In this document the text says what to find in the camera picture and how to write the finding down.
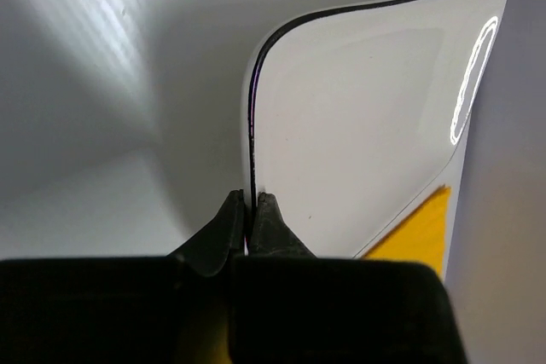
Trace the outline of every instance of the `white dish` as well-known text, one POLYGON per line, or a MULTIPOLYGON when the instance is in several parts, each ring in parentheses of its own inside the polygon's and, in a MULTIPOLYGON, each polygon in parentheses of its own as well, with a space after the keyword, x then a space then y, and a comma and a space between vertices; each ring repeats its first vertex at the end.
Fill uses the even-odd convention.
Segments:
POLYGON ((247 203, 275 194, 320 256, 355 256, 464 130, 506 0, 390 0, 292 20, 243 88, 247 203))

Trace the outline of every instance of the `yellow object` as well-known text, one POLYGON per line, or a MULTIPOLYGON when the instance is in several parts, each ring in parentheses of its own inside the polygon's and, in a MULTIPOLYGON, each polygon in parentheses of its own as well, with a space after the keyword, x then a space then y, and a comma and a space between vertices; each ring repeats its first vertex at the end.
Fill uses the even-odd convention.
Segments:
POLYGON ((441 276, 450 193, 446 187, 436 190, 363 258, 421 262, 441 276))

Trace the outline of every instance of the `gray background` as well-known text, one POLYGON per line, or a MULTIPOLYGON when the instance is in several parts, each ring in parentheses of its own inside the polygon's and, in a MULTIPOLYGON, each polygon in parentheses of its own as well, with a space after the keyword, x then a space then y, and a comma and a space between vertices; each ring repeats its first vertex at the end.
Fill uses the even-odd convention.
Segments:
POLYGON ((446 281, 474 363, 546 362, 545 28, 508 0, 473 109, 446 281))

